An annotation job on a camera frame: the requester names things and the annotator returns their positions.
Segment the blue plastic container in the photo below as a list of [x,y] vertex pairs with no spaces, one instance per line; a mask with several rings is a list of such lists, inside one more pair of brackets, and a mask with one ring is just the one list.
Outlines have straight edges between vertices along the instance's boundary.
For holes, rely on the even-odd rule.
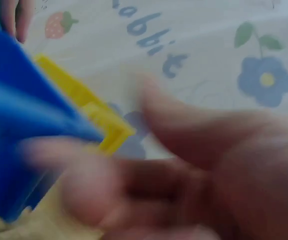
[[100,142],[102,135],[0,31],[0,217],[18,218],[35,208],[53,181],[31,169],[18,143],[36,136],[73,136]]

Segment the fabric surface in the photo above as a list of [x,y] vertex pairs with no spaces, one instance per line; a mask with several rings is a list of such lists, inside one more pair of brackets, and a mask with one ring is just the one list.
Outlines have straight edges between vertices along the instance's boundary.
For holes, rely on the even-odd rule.
[[[25,47],[142,128],[134,72],[196,106],[288,114],[288,0],[42,0]],[[120,150],[163,157],[146,130]]]

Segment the blurry hand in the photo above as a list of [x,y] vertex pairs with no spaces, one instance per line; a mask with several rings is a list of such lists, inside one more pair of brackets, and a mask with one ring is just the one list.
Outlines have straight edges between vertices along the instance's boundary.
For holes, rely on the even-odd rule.
[[288,240],[288,119],[257,111],[188,106],[151,81],[142,109],[177,157],[131,160],[90,155],[74,139],[29,141],[43,169],[66,169],[64,206],[104,240]]

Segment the red strawberry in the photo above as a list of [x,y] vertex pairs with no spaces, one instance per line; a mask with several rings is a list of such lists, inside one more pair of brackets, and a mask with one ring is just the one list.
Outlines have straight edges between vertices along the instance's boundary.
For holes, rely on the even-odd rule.
[[78,20],[73,19],[67,11],[52,14],[45,26],[45,36],[48,39],[58,39],[69,32],[73,24]]

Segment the flower pattern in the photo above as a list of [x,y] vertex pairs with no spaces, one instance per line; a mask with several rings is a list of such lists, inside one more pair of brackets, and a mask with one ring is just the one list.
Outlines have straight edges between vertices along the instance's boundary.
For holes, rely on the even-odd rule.
[[[123,116],[120,107],[114,103],[109,103],[109,106],[115,110],[117,114]],[[128,158],[145,159],[146,151],[142,145],[142,141],[148,135],[149,130],[143,121],[143,115],[139,111],[132,111],[123,116],[123,118],[136,129],[136,133],[130,136],[124,144],[116,152],[118,155]]]
[[246,57],[238,77],[239,89],[265,107],[280,105],[288,93],[288,71],[276,57]]
[[235,48],[246,44],[254,36],[258,42],[260,58],[246,57],[238,77],[239,89],[254,97],[259,105],[278,107],[285,93],[288,93],[288,71],[274,56],[264,56],[264,50],[281,51],[284,45],[273,35],[259,35],[251,22],[244,22],[236,30]]

